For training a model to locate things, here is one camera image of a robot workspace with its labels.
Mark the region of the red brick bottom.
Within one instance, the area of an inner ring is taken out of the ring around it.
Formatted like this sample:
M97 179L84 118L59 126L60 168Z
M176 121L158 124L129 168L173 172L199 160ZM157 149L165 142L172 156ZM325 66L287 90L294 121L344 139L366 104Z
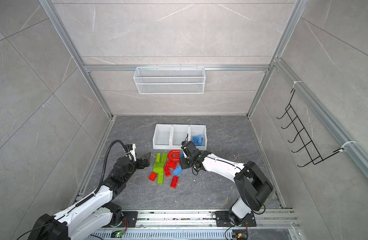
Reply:
M179 182L179 177L173 176L170 187L173 188L173 189L176 189L177 185L178 185L178 182Z

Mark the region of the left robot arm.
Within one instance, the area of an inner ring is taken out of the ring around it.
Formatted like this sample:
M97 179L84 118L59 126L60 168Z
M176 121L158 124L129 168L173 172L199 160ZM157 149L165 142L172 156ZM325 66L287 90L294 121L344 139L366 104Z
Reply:
M109 154L116 143L121 144L125 155L118 158L110 174L106 175ZM151 153L138 157L135 144L113 141L107 149L97 188L56 214L42 215L31 230L19 237L29 240L83 240L105 226L128 228L137 214L126 217L122 207L113 203L113 199L126 188L128 180L137 170L149 167L150 163Z

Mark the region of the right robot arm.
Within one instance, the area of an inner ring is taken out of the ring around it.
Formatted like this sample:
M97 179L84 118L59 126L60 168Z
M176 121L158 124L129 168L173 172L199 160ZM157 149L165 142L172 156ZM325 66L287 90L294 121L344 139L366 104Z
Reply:
M256 163L245 164L225 160L209 151L201 151L192 141L183 141L180 158L182 169L192 169L197 175L200 170L216 173L235 183L240 198L228 210L228 218L235 224L249 214L258 213L273 191L273 185Z

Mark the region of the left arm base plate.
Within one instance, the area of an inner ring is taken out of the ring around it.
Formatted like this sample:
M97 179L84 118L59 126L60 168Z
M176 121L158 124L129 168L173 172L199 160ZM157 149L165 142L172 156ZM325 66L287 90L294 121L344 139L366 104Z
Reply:
M116 212L106 227L125 228L126 226L134 228L138 219L138 211Z

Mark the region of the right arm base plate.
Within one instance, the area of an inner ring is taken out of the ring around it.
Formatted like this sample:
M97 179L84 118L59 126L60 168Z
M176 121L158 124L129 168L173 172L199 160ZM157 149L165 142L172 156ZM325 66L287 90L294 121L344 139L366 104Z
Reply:
M211 218L216 221L217 227L256 227L257 223L252 212L248 213L243 219L239 219L229 211L216 211L211 214Z

